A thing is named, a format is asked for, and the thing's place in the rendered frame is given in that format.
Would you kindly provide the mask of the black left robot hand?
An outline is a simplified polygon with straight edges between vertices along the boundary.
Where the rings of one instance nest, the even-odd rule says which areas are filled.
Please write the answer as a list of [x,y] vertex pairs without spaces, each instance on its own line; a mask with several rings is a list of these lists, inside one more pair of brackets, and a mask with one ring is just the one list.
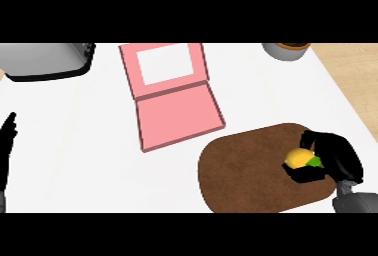
[[17,137],[17,113],[12,112],[0,127],[0,192],[6,190],[9,175],[9,159],[14,148],[14,139]]

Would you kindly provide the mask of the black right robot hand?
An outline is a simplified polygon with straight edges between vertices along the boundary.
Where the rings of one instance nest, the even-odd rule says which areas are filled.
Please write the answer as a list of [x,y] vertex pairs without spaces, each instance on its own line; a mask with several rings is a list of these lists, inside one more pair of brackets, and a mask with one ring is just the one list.
[[282,168],[297,183],[308,183],[325,179],[330,176],[336,182],[344,180],[358,184],[364,182],[364,167],[349,140],[334,134],[306,130],[302,135],[300,148],[315,148],[315,156],[321,158],[319,167],[290,167],[287,163]]

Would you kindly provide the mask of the yellow lemon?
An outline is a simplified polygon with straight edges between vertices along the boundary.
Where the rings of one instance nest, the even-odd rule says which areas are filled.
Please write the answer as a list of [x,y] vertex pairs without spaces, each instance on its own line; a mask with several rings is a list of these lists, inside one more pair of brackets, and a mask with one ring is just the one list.
[[305,166],[321,167],[322,161],[312,150],[296,148],[287,154],[285,164],[293,169],[299,169]]

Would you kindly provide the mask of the brown wooden cutting board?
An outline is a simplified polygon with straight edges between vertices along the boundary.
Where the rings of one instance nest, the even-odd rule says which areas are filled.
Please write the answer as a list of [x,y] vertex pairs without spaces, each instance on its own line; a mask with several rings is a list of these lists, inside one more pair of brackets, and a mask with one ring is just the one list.
[[278,213],[333,195],[337,185],[330,176],[299,184],[282,168],[306,130],[296,123],[284,123],[209,143],[198,161],[198,180],[213,212]]

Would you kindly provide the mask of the pink open cardboard box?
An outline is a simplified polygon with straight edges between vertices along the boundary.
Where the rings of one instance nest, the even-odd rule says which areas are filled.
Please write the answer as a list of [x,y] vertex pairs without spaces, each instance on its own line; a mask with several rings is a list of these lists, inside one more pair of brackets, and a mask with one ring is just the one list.
[[120,53],[136,103],[142,151],[223,129],[203,44],[130,43],[120,46]]

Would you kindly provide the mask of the silver and black appliance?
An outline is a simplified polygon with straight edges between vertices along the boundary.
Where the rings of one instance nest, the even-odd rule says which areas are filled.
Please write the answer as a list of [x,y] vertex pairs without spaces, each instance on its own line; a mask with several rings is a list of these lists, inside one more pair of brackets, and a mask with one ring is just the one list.
[[14,82],[49,81],[85,75],[95,43],[0,43],[0,69]]

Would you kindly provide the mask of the grey plant pot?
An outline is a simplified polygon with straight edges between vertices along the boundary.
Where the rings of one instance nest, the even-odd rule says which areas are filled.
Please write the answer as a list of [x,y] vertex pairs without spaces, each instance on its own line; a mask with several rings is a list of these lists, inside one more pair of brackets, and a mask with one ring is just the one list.
[[299,60],[309,47],[309,43],[263,43],[266,53],[281,61]]

